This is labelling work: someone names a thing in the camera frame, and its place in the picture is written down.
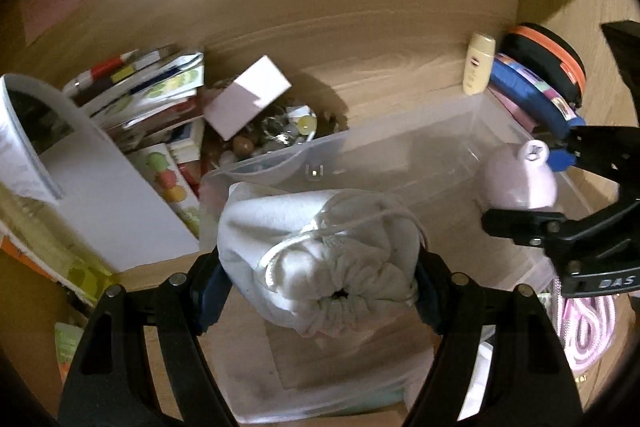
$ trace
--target pink rope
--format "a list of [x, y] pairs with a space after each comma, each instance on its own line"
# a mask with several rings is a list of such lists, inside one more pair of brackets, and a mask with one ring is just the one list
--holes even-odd
[[569, 366], [581, 373], [609, 347], [616, 325], [613, 296], [564, 299], [560, 281], [554, 280], [554, 326]]

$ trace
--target wooden wall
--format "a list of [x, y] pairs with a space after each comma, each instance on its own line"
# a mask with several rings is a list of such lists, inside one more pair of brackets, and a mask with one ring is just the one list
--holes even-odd
[[64, 290], [0, 251], [0, 345], [45, 409], [58, 412], [62, 381], [54, 324], [68, 317]]
[[62, 86], [140, 46], [204, 46], [207, 76], [270, 55], [313, 105], [352, 120], [419, 104], [459, 84], [473, 31], [498, 34], [518, 0], [84, 0], [28, 48], [16, 0], [0, 7], [0, 71]]
[[[518, 19], [537, 22], [558, 33], [578, 52], [587, 71], [587, 89], [580, 114], [592, 125], [636, 125], [631, 96], [623, 84], [600, 24], [615, 20], [640, 21], [638, 0], [520, 0]], [[616, 185], [598, 176], [570, 172], [579, 190], [595, 209], [609, 204]], [[636, 316], [628, 299], [616, 301], [615, 338], [604, 357], [578, 383], [580, 397], [590, 404], [623, 359]]]

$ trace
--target white drawstring bag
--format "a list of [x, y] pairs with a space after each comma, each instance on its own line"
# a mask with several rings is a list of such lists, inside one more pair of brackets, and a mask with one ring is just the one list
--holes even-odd
[[220, 262], [265, 320], [340, 337], [406, 313], [426, 233], [395, 197], [365, 190], [289, 194], [241, 182], [220, 216]]

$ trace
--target stack of books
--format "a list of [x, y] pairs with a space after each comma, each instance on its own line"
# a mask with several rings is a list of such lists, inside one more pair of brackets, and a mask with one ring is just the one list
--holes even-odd
[[67, 94], [198, 234], [203, 54], [129, 52], [70, 81]]

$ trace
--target drawstring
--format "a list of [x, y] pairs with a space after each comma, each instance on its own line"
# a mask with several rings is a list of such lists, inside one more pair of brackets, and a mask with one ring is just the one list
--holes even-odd
[[263, 273], [264, 285], [269, 291], [273, 292], [273, 287], [276, 285], [276, 282], [274, 280], [275, 267], [278, 263], [278, 260], [280, 259], [282, 252], [287, 250], [287, 248], [293, 247], [294, 245], [298, 245], [300, 243], [304, 243], [305, 241], [308, 241], [310, 239], [321, 239], [329, 235], [335, 235], [337, 233], [344, 232], [345, 230], [354, 229], [355, 227], [359, 227], [360, 225], [367, 223], [368, 221], [386, 216], [405, 217], [406, 219], [413, 221], [414, 225], [420, 232], [420, 241], [426, 247], [426, 230], [424, 229], [418, 218], [415, 217], [414, 214], [406, 208], [398, 207], [389, 210], [380, 210], [379, 212], [375, 212], [373, 214], [370, 214], [369, 216], [352, 219], [351, 221], [347, 221], [346, 223], [342, 223], [340, 225], [321, 226], [318, 224], [318, 220], [314, 218], [299, 232], [290, 233], [282, 241], [271, 247], [267, 251], [267, 253], [265, 253], [260, 258], [258, 266], [255, 268], [255, 272], [257, 275]]
[[616, 325], [611, 295], [564, 299], [559, 279], [554, 280], [556, 331], [572, 371], [581, 372], [598, 360], [609, 347]]

